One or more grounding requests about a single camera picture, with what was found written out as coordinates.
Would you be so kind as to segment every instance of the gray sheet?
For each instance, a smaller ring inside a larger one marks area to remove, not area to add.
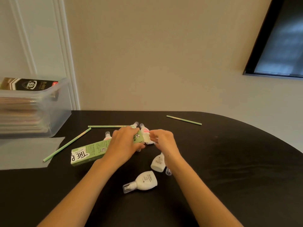
[[[64,138],[0,139],[0,170],[47,167]]]

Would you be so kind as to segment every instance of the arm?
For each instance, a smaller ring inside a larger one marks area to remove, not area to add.
[[[152,130],[150,138],[164,154],[165,164],[175,176],[199,226],[242,226],[182,158],[170,131]]]
[[[133,137],[138,130],[139,128],[125,127],[114,131],[104,157],[94,162],[83,179],[38,227],[84,226],[108,179],[137,149],[145,147],[142,143],[133,143]]]

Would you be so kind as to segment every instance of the clear plastic bin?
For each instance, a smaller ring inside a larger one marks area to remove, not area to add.
[[[0,90],[0,138],[52,137],[71,115],[68,79],[42,91]]]

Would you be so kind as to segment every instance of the green cardboard box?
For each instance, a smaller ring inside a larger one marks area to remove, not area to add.
[[[110,141],[111,140],[103,140],[76,149],[72,149],[71,164],[73,166],[77,166],[102,158],[106,153]],[[142,142],[144,142],[144,138],[142,132],[139,130],[138,133],[134,135],[134,143]]]

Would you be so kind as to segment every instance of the green stick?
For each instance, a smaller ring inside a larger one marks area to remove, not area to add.
[[[69,144],[71,144],[72,142],[76,141],[78,138],[80,138],[82,135],[84,135],[85,133],[87,133],[88,131],[90,131],[91,128],[87,129],[86,131],[82,132],[80,135],[78,135],[77,137],[75,137],[73,140],[69,141],[67,144],[65,144],[63,147],[60,147],[58,150],[56,150],[54,153],[52,153],[50,156],[48,156],[47,158],[43,159],[43,162],[46,162],[47,160],[49,160],[51,157],[53,157],[55,154],[57,154],[58,152],[62,151],[64,148],[66,148]]]
[[[199,123],[199,122],[193,122],[193,121],[190,121],[190,120],[180,119],[180,118],[177,118],[177,117],[172,117],[172,116],[166,116],[166,117],[169,117],[169,118],[172,118],[172,119],[182,120],[182,121],[185,121],[185,122],[191,122],[191,123],[198,124],[198,125],[202,125],[202,123]]]
[[[109,125],[109,126],[88,126],[92,128],[102,128],[102,127],[127,127],[126,125]]]

